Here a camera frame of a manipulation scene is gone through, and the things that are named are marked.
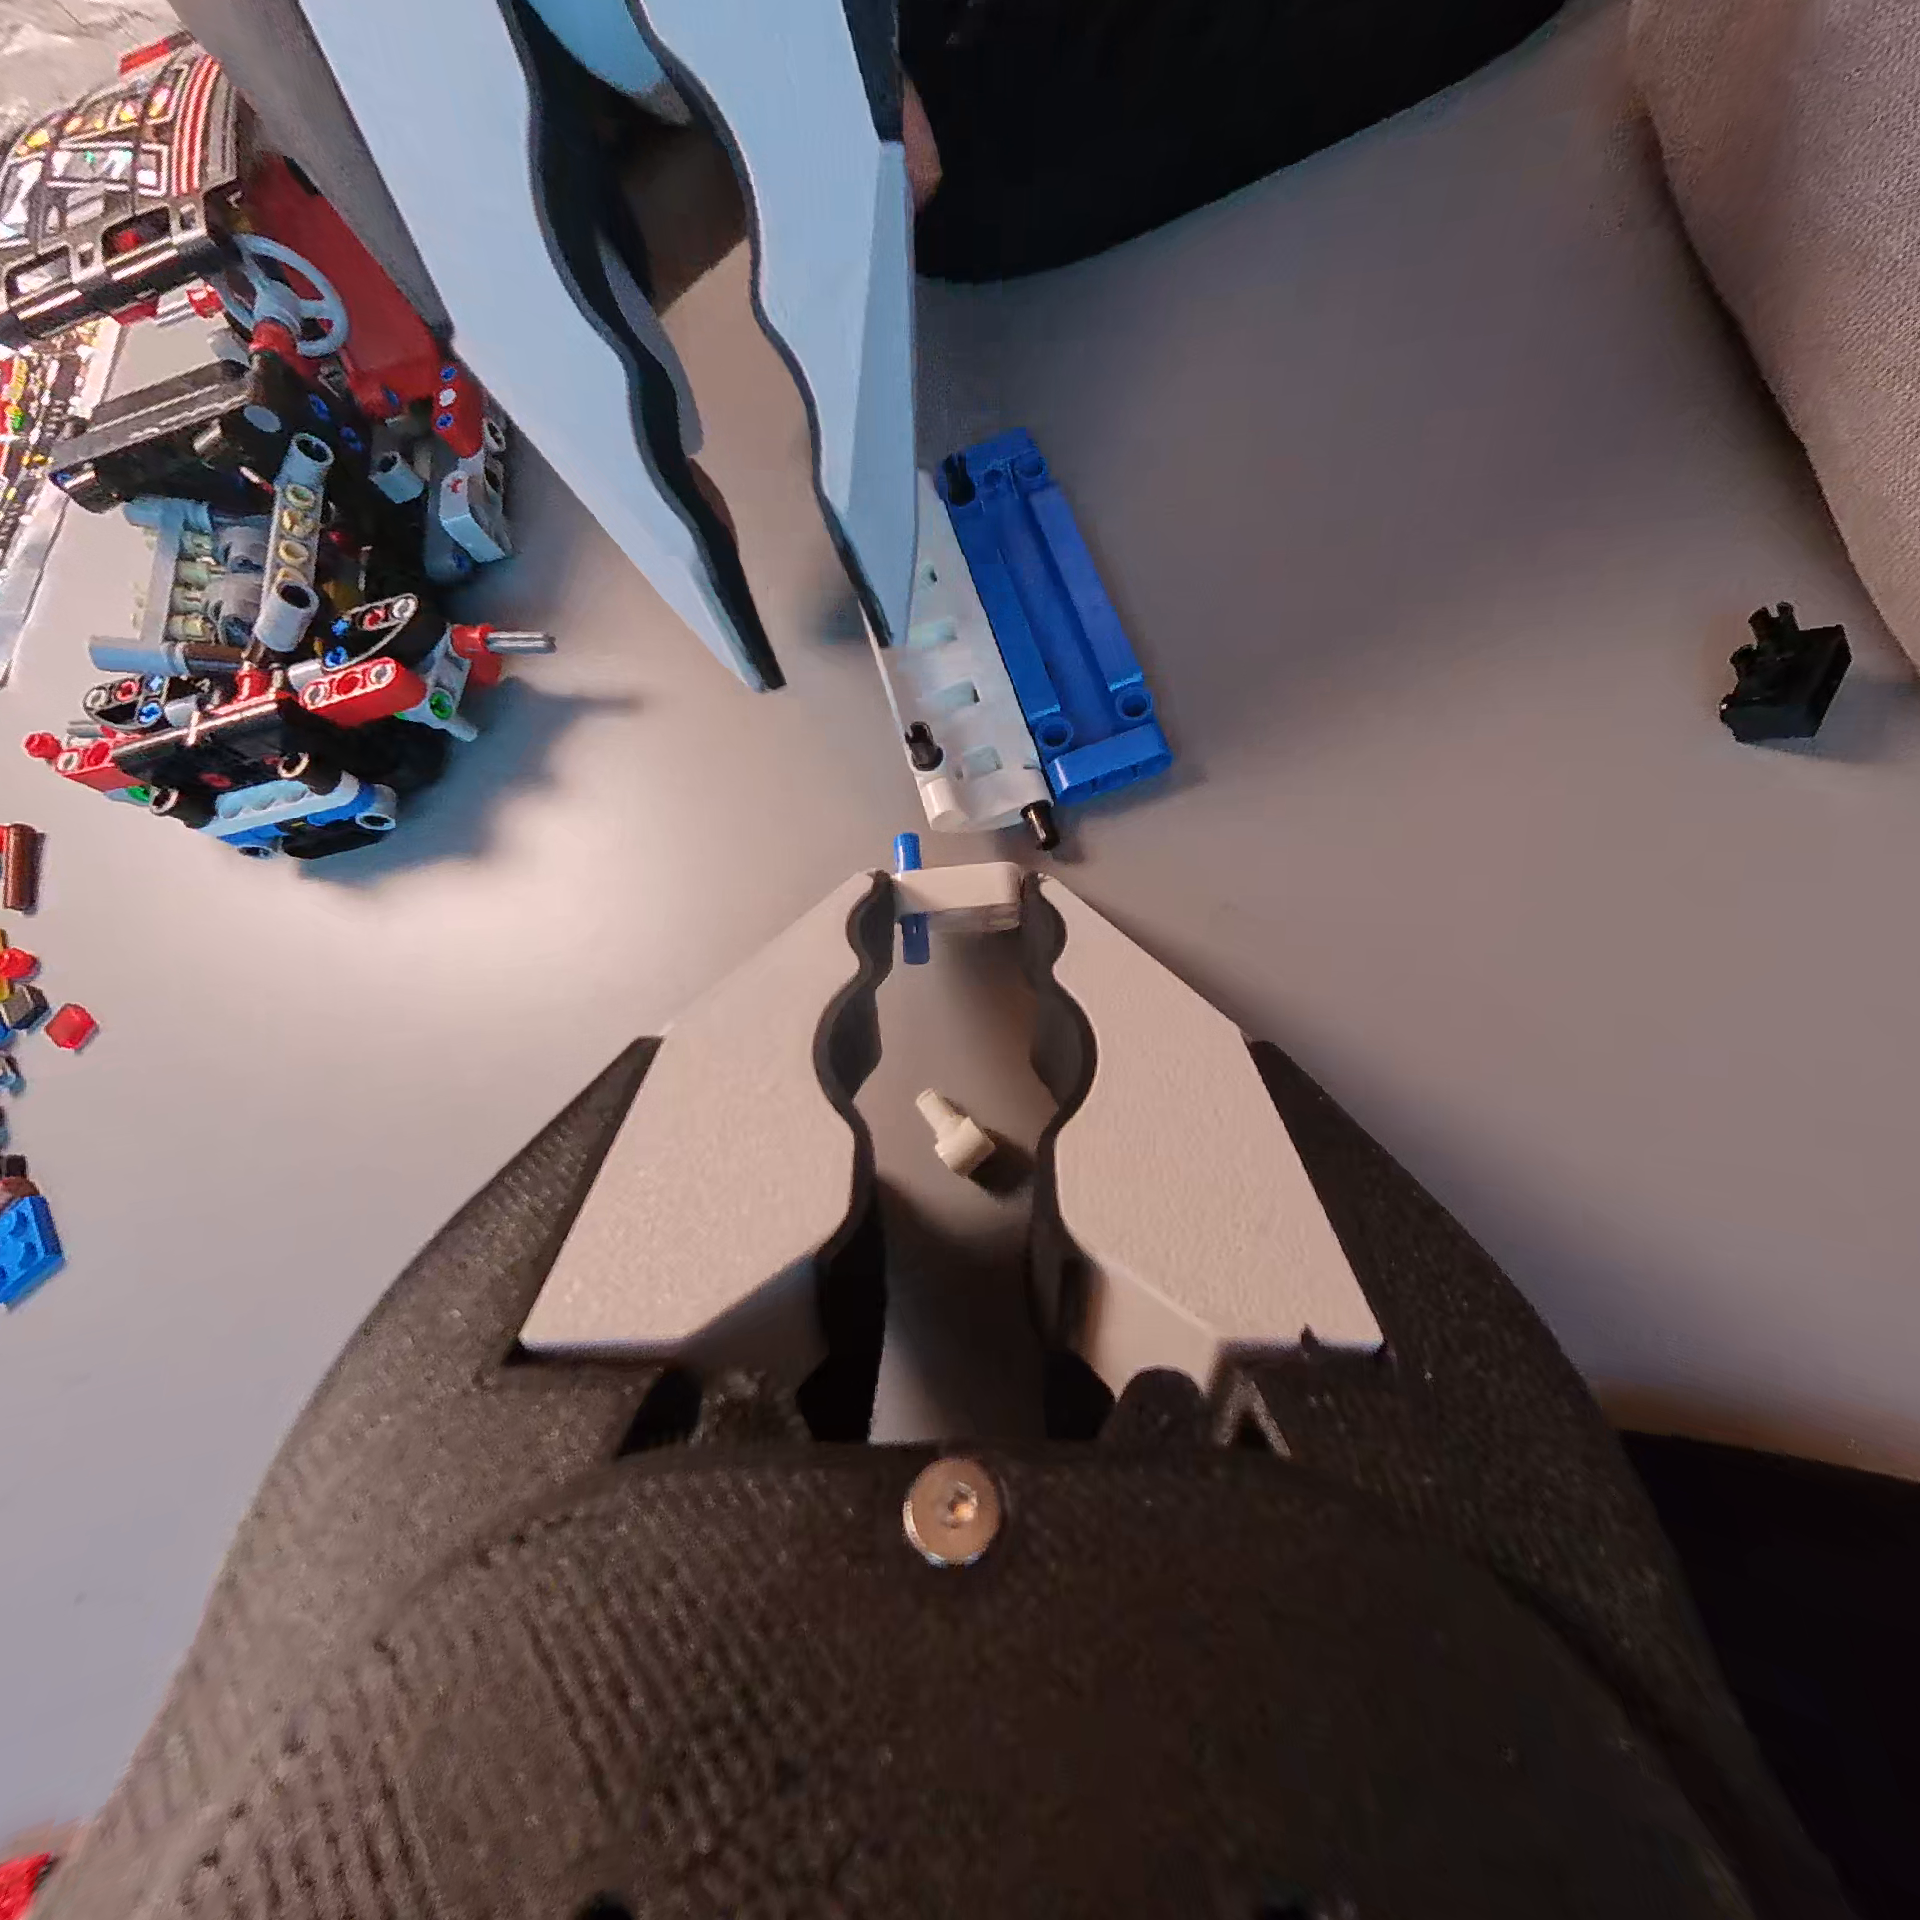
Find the pile of mixed lego pieces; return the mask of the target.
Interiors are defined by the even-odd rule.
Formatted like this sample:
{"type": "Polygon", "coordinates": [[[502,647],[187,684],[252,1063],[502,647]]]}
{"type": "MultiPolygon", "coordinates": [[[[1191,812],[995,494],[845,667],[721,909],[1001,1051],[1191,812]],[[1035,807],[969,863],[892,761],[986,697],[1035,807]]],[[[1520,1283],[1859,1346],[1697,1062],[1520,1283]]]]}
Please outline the pile of mixed lego pieces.
{"type": "MultiPolygon", "coordinates": [[[[27,822],[2,827],[2,911],[10,917],[37,911],[40,897],[45,834],[27,822]]],[[[2,931],[2,1101],[17,1099],[28,1083],[20,1047],[35,1038],[64,1053],[97,1041],[101,1022],[74,999],[52,1003],[40,981],[37,950],[2,931]]],[[[2,1112],[2,1309],[20,1308],[52,1280],[66,1260],[52,1206],[37,1182],[31,1157],[13,1139],[10,1110],[2,1112]]]]}

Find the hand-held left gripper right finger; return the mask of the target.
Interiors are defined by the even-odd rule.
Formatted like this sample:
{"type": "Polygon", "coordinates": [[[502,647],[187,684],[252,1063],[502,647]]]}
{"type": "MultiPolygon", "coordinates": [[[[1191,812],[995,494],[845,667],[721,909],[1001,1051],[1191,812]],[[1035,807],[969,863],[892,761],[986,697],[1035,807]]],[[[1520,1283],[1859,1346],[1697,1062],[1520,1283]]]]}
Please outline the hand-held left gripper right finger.
{"type": "Polygon", "coordinates": [[[1146,1374],[1379,1353],[1384,1331],[1243,1028],[1057,875],[1023,902],[1030,1289],[1051,1350],[1114,1399],[1146,1374]]]}

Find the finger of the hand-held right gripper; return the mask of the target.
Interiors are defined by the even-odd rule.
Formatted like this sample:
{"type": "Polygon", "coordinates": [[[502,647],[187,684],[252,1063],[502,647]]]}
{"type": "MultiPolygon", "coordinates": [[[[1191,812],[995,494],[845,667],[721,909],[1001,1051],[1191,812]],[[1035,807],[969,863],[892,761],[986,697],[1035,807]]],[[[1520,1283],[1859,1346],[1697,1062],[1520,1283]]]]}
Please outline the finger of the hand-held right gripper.
{"type": "Polygon", "coordinates": [[[751,302],[806,410],[815,492],[872,639],[902,639],[918,543],[914,207],[892,2],[637,2],[729,152],[751,302]]]}
{"type": "Polygon", "coordinates": [[[455,352],[709,653],[787,676],[694,474],[643,289],[618,296],[608,191],[560,128],[560,48],[517,4],[303,4],[450,322],[455,352]]]}

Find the blue and white lego panel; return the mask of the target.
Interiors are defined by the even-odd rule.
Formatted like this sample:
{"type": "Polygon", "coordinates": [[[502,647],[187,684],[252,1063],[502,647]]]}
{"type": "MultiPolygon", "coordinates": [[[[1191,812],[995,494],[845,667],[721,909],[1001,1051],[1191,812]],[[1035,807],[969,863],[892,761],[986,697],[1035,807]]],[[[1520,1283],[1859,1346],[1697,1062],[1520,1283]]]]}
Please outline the blue and white lego panel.
{"type": "Polygon", "coordinates": [[[1053,850],[1068,807],[1174,766],[1068,494],[1023,428],[918,474],[906,621],[877,664],[931,831],[1053,850]]]}

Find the black lego connector block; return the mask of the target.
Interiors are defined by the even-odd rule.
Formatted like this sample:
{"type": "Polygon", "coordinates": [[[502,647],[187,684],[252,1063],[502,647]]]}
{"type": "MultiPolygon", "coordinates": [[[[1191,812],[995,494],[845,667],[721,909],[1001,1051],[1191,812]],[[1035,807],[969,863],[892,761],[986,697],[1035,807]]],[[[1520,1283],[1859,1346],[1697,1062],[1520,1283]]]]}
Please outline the black lego connector block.
{"type": "Polygon", "coordinates": [[[1746,745],[1815,738],[1845,684],[1855,649],[1842,623],[1807,627],[1791,601],[1749,616],[1749,638],[1731,653],[1734,684],[1719,718],[1746,745]]]}

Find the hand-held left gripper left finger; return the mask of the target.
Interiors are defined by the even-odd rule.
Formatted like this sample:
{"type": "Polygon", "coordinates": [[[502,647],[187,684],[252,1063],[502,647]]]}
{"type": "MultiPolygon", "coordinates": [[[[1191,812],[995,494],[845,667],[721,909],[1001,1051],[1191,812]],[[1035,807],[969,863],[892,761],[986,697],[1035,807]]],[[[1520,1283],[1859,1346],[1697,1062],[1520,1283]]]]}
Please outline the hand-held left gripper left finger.
{"type": "Polygon", "coordinates": [[[886,1322],[872,1136],[894,886],[859,872],[662,1031],[519,1341],[757,1371],[871,1404],[886,1322]]]}

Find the small white lego connector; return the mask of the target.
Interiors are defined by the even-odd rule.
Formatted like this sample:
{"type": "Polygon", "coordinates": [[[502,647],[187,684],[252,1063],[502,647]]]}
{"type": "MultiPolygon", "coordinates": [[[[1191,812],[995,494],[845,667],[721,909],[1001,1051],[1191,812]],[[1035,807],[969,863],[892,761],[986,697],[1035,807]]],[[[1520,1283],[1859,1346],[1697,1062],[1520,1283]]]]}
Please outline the small white lego connector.
{"type": "Polygon", "coordinates": [[[931,962],[934,934],[1005,934],[1023,923],[1026,872],[1018,863],[929,868],[914,830],[901,830],[892,839],[891,886],[898,957],[909,966],[931,962]]]}
{"type": "Polygon", "coordinates": [[[946,1092],[929,1085],[918,1092],[914,1103],[931,1130],[936,1157],[950,1174],[972,1180],[995,1162],[996,1138],[946,1092]]]}

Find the shiny sticker sheet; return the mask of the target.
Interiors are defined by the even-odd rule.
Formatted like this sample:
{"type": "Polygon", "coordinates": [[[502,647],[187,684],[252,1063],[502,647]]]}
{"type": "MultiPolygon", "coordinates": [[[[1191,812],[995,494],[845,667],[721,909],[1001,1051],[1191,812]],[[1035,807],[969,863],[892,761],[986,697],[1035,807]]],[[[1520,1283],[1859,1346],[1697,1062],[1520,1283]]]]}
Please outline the shiny sticker sheet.
{"type": "Polygon", "coordinates": [[[124,328],[112,318],[2,354],[2,680],[19,661],[66,495],[61,451],[108,395],[124,328]]]}

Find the partly built lego car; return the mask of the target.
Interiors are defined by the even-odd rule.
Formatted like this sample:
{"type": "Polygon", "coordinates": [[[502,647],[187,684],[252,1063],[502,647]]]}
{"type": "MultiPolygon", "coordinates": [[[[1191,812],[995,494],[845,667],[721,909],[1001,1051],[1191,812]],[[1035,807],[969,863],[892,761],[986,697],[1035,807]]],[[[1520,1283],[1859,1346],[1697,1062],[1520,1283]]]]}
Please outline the partly built lego car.
{"type": "Polygon", "coordinates": [[[4,352],[123,328],[52,477],[151,561],[23,752],[251,859],[386,842],[557,645],[446,611],[515,553],[504,412],[188,32],[8,133],[2,216],[4,352]]]}

